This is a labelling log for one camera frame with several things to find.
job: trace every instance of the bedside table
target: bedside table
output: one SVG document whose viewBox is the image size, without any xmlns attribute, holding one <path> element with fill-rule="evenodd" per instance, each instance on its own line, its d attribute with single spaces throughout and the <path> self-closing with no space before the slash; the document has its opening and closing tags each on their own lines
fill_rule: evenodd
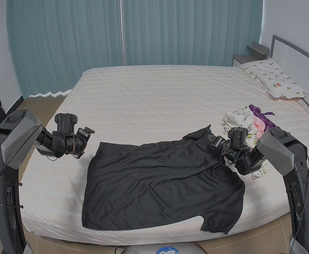
<svg viewBox="0 0 309 254">
<path fill-rule="evenodd" d="M 251 61 L 266 59 L 269 54 L 269 49 L 267 47 L 255 41 L 252 42 L 252 46 L 247 46 L 247 49 L 249 51 L 249 55 L 240 55 L 237 53 L 233 55 L 233 67 Z"/>
</svg>

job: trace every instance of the pillowcase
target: pillowcase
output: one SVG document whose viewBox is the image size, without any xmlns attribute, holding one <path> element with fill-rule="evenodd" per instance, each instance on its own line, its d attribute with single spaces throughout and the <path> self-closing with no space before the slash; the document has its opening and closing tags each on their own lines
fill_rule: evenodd
<svg viewBox="0 0 309 254">
<path fill-rule="evenodd" d="M 268 93 L 275 98 L 303 98 L 307 94 L 272 58 L 247 62 L 238 67 L 259 79 Z"/>
</svg>

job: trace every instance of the teal curtain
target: teal curtain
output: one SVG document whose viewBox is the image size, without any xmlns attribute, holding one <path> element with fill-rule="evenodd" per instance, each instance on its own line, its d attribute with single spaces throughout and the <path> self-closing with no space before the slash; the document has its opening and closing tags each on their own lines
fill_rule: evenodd
<svg viewBox="0 0 309 254">
<path fill-rule="evenodd" d="M 122 0 L 126 65 L 231 66 L 259 41 L 263 0 Z"/>
<path fill-rule="evenodd" d="M 7 29 L 24 98 L 72 89 L 90 68 L 124 65 L 119 0 L 7 0 Z"/>
</svg>

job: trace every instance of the purple strap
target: purple strap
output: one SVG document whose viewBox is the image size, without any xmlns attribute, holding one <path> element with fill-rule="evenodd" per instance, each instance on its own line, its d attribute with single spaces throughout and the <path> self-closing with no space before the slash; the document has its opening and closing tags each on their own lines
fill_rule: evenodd
<svg viewBox="0 0 309 254">
<path fill-rule="evenodd" d="M 260 118 L 265 123 L 264 131 L 276 127 L 276 125 L 272 121 L 270 121 L 267 117 L 265 117 L 265 115 L 274 115 L 274 113 L 272 112 L 262 113 L 259 107 L 256 107 L 252 104 L 249 105 L 249 108 L 256 117 Z"/>
</svg>

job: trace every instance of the tile floor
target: tile floor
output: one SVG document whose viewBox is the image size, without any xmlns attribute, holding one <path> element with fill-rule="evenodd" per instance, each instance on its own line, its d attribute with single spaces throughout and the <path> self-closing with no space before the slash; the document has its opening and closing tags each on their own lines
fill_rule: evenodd
<svg viewBox="0 0 309 254">
<path fill-rule="evenodd" d="M 36 97 L 25 100 L 20 108 L 27 108 L 35 114 L 44 125 L 53 117 L 63 96 L 46 98 Z M 20 168 L 20 179 L 25 171 L 32 150 L 27 154 Z M 256 229 L 208 241 L 197 242 L 210 254 L 271 254 L 288 253 L 288 241 L 291 234 L 290 215 L 284 216 L 260 226 Z M 106 246 L 92 246 L 77 243 L 65 243 L 61 240 L 38 236 L 25 230 L 25 237 L 30 242 L 34 254 L 113 254 L 114 248 Z"/>
</svg>

